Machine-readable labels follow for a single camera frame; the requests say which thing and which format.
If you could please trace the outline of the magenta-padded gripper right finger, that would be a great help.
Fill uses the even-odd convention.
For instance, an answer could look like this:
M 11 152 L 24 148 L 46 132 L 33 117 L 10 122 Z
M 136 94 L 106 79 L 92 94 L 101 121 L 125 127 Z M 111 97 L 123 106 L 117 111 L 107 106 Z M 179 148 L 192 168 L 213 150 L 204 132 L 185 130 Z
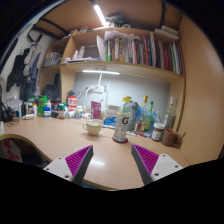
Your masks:
M 132 145 L 131 154 L 144 185 L 148 185 L 182 169 L 182 166 L 167 154 L 158 155 L 136 144 Z

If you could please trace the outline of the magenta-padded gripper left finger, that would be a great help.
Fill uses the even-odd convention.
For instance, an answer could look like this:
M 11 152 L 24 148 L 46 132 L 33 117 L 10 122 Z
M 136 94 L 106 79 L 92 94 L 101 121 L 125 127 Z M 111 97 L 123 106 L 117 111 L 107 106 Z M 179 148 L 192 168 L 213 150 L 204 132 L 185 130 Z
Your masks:
M 81 186 L 92 157 L 93 146 L 89 145 L 66 158 L 56 158 L 44 170 Z

